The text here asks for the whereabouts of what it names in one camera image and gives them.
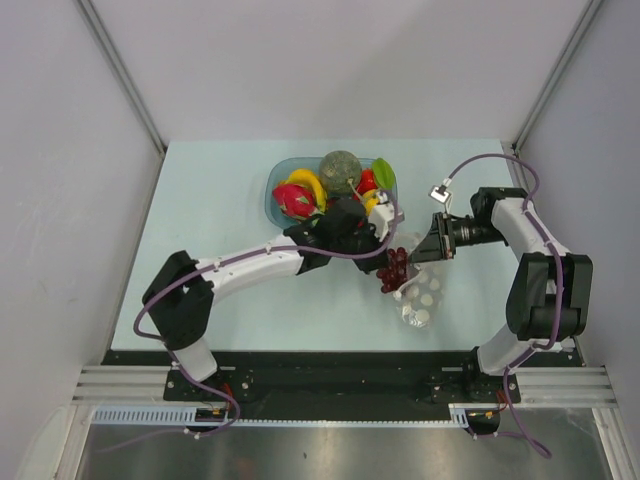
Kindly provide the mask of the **purple grape bunch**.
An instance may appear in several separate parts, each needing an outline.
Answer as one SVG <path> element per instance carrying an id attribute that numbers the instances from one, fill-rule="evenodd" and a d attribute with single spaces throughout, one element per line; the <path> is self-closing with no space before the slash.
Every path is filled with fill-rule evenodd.
<path id="1" fill-rule="evenodd" d="M 408 252 L 404 247 L 387 250 L 388 265 L 376 272 L 383 294 L 397 291 L 408 281 Z"/>

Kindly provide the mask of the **clear patterned zip bag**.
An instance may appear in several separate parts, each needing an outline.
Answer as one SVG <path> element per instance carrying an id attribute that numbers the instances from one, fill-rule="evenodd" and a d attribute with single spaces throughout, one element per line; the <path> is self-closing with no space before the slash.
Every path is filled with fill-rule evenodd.
<path id="1" fill-rule="evenodd" d="M 391 292 L 400 319 L 414 328 L 427 328 L 443 303 L 448 270 L 443 261 L 408 264 L 405 279 Z"/>

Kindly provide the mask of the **green netted melon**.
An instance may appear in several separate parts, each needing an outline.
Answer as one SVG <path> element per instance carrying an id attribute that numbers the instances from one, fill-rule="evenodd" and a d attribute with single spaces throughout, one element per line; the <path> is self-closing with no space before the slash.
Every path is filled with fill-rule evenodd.
<path id="1" fill-rule="evenodd" d="M 360 160 L 351 152 L 336 150 L 326 154 L 319 165 L 319 179 L 330 194 L 353 192 L 362 176 Z"/>

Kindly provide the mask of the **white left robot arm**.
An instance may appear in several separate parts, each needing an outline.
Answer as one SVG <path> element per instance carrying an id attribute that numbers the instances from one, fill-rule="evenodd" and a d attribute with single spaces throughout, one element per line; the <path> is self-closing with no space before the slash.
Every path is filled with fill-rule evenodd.
<path id="1" fill-rule="evenodd" d="M 341 199 L 324 214 L 285 229 L 253 249 L 197 260 L 186 251 L 172 254 L 142 299 L 142 316 L 186 376 L 197 398 L 214 397 L 221 387 L 219 365 L 204 339 L 212 307 L 255 285 L 299 276 L 332 259 L 351 260 L 368 274 L 387 264 L 387 249 L 400 221 L 396 202 L 381 195 L 371 210 Z"/>

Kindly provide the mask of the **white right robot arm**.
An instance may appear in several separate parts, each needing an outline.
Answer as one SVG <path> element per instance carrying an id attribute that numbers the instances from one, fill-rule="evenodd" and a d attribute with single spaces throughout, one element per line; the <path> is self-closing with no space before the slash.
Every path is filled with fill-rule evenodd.
<path id="1" fill-rule="evenodd" d="M 506 300 L 505 325 L 476 349 L 478 366 L 461 376 L 463 393 L 473 401 L 484 401 L 497 389 L 496 375 L 583 333 L 593 262 L 553 237 L 520 188 L 482 187 L 470 205 L 470 216 L 434 214 L 409 263 L 451 260 L 462 247 L 497 242 L 510 247 L 518 260 Z"/>

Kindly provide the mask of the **orange fruit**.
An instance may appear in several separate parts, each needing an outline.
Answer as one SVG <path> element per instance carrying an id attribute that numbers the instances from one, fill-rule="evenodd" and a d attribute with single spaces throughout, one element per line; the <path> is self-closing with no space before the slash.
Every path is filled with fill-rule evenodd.
<path id="1" fill-rule="evenodd" d="M 366 215 L 369 216 L 372 210 L 379 204 L 378 194 L 380 193 L 379 189 L 372 189 L 365 192 L 361 196 L 361 204 L 365 208 Z"/>

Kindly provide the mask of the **red pepper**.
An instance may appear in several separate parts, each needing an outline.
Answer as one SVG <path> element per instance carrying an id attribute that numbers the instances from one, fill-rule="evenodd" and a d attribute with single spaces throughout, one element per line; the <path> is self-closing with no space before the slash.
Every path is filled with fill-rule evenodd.
<path id="1" fill-rule="evenodd" d="M 364 169 L 361 173 L 361 179 L 356 187 L 354 198 L 359 200 L 364 197 L 368 192 L 374 191 L 378 188 L 375 181 L 374 173 L 372 169 Z"/>

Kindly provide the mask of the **green leaf vegetable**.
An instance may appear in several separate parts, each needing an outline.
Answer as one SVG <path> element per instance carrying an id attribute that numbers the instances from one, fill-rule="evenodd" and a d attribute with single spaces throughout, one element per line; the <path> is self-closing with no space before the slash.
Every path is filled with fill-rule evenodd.
<path id="1" fill-rule="evenodd" d="M 385 190 L 391 190 L 396 185 L 396 175 L 391 165 L 384 158 L 377 158 L 372 162 L 371 170 L 376 185 Z"/>

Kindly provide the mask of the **pink dragon fruit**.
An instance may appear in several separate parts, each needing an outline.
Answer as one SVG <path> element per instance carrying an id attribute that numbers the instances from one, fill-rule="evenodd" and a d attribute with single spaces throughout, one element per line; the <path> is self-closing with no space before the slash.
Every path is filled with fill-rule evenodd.
<path id="1" fill-rule="evenodd" d="M 324 213 L 316 207 L 313 194 L 298 185 L 278 185 L 272 190 L 272 197 L 280 212 L 296 221 L 305 221 Z"/>

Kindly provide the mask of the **yellow banana bunch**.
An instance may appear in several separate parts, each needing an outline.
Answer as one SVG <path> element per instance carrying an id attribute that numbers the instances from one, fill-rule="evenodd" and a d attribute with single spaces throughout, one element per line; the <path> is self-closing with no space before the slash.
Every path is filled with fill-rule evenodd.
<path id="1" fill-rule="evenodd" d="M 310 169 L 299 168 L 289 174 L 280 185 L 292 184 L 308 189 L 314 197 L 316 207 L 325 212 L 327 208 L 328 194 L 319 177 Z"/>

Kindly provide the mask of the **teal plastic fruit bowl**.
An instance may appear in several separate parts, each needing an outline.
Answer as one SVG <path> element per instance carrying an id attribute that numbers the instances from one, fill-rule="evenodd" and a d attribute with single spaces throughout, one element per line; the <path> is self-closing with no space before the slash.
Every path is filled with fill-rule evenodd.
<path id="1" fill-rule="evenodd" d="M 283 229 L 352 214 L 357 227 L 369 224 L 379 238 L 404 219 L 390 163 L 344 150 L 278 163 L 267 180 L 265 212 Z"/>

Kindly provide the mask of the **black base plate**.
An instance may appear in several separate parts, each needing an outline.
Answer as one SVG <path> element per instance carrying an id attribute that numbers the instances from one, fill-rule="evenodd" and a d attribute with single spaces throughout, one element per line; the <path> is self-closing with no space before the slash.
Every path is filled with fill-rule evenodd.
<path id="1" fill-rule="evenodd" d="M 427 422 L 449 418 L 452 404 L 493 406 L 508 393 L 521 402 L 516 372 L 481 373 L 471 353 L 222 352 L 218 373 L 199 386 L 167 354 L 109 351 L 105 366 L 168 366 L 162 399 L 204 406 L 198 422 L 219 420 L 228 406 L 245 421 Z M 578 367 L 549 354 L 522 367 Z"/>

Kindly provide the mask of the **right aluminium frame post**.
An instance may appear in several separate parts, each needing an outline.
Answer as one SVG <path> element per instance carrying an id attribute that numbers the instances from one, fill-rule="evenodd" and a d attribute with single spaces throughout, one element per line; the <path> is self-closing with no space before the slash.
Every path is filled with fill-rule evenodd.
<path id="1" fill-rule="evenodd" d="M 568 73 L 572 61 L 595 24 L 600 11 L 606 4 L 607 1 L 605 0 L 589 0 L 584 5 L 524 121 L 517 130 L 515 137 L 509 143 L 511 151 L 516 155 L 525 146 L 534 127 L 559 88 L 561 81 Z"/>

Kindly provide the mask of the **aluminium frame post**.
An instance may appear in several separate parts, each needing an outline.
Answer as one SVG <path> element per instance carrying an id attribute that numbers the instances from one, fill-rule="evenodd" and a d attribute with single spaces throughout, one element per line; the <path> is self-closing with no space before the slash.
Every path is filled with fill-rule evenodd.
<path id="1" fill-rule="evenodd" d="M 568 73 L 572 61 L 595 24 L 600 11 L 606 4 L 607 1 L 605 0 L 589 0 L 584 5 L 524 121 L 517 130 L 515 137 L 509 143 L 511 151 L 516 155 L 525 146 L 534 127 L 559 88 L 561 81 Z"/>
<path id="2" fill-rule="evenodd" d="M 73 4 L 77 8 L 80 17 L 94 39 L 134 116 L 153 146 L 154 151 L 158 157 L 163 160 L 166 156 L 168 146 L 162 139 L 156 122 L 96 5 L 90 0 L 75 0 Z"/>

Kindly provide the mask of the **left aluminium frame post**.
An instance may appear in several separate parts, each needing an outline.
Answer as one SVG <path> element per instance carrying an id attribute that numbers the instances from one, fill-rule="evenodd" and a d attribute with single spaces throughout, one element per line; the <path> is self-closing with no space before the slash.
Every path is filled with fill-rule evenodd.
<path id="1" fill-rule="evenodd" d="M 75 0 L 73 4 L 77 8 L 80 17 L 94 39 L 134 116 L 153 146 L 154 151 L 158 157 L 163 160 L 166 156 L 168 146 L 162 139 L 156 122 L 96 5 L 90 0 Z"/>

